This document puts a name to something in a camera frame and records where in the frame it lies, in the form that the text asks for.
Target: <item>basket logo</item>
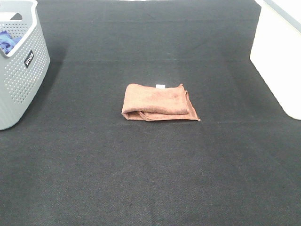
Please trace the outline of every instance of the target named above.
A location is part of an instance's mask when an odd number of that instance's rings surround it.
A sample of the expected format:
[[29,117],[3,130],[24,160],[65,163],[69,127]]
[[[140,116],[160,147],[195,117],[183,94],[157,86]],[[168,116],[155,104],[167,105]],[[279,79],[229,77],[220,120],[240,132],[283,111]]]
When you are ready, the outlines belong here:
[[33,57],[34,57],[33,52],[32,52],[32,50],[30,50],[30,53],[28,54],[27,58],[24,61],[26,68],[28,68],[29,65],[31,64]]

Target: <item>plastic basket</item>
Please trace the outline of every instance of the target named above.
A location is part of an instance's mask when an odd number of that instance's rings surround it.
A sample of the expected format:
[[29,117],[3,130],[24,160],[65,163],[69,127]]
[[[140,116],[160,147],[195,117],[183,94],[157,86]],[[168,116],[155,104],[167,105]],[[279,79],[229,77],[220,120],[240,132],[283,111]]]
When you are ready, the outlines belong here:
[[20,120],[50,63],[36,6],[35,0],[0,1],[0,15],[15,12],[22,16],[0,20],[0,31],[22,37],[7,55],[0,49],[0,130]]

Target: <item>microfiber towel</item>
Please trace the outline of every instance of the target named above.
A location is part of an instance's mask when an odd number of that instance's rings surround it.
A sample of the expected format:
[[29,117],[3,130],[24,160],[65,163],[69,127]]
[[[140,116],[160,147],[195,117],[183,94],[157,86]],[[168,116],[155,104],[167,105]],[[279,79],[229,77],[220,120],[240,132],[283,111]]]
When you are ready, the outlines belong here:
[[13,47],[20,41],[21,37],[12,38],[7,31],[0,32],[0,48],[8,54]]
[[166,89],[129,84],[125,92],[122,115],[128,120],[200,121],[183,84]]

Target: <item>white box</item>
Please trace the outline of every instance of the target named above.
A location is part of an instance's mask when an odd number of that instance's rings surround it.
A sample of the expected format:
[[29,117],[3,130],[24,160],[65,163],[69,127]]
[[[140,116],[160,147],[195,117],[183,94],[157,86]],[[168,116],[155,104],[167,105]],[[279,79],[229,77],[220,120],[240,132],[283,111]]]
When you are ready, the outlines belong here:
[[261,13],[250,59],[283,110],[301,120],[301,2],[256,2]]

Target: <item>blue clothing in basket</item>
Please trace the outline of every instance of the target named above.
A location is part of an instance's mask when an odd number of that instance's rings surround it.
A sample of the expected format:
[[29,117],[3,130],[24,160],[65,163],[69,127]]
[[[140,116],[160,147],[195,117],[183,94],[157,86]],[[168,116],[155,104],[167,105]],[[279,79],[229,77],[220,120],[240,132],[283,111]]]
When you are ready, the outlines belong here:
[[21,37],[12,38],[7,31],[0,32],[0,48],[8,54],[20,39]]

